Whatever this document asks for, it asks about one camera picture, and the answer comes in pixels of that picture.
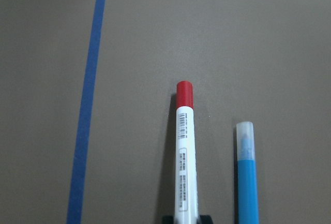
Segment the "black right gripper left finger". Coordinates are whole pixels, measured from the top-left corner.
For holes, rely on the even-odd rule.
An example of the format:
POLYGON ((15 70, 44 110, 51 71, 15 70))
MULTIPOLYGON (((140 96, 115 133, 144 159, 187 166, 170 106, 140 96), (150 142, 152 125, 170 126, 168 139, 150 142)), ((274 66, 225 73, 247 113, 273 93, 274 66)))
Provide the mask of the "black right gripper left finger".
POLYGON ((175 224, 174 216, 171 216, 171 215, 162 216, 161 223, 162 224, 175 224))

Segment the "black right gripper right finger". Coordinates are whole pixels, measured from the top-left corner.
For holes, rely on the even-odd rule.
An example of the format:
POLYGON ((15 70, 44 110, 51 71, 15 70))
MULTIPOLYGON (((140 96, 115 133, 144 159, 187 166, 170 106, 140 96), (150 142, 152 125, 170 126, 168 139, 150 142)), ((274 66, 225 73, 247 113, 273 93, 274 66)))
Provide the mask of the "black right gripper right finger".
POLYGON ((198 224, 213 224, 212 217, 210 215, 200 215, 198 224))

